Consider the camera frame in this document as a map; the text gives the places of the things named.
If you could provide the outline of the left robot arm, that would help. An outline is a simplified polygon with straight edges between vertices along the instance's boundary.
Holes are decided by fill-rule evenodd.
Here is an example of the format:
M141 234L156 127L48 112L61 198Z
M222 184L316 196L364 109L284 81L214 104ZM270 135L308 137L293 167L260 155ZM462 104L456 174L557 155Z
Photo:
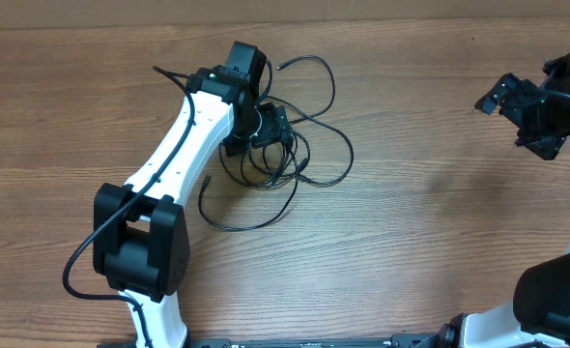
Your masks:
M94 200L93 266L128 304L133 347L183 347L177 305L189 240L185 206L218 147L227 156L294 144L283 107L265 102L270 67L256 46L235 42L223 65L183 76L165 72L185 95L178 118L150 158L122 186L104 184Z

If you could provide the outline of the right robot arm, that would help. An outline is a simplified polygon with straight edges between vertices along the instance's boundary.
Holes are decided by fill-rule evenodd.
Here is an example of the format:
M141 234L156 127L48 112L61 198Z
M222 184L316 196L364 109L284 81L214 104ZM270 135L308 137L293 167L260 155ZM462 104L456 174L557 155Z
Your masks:
M570 139L570 46L542 72L540 82L502 75L474 108L503 116L516 129L517 147L551 161ZM420 346L570 347L570 218L560 238L562 252L524 270L510 300L453 317Z

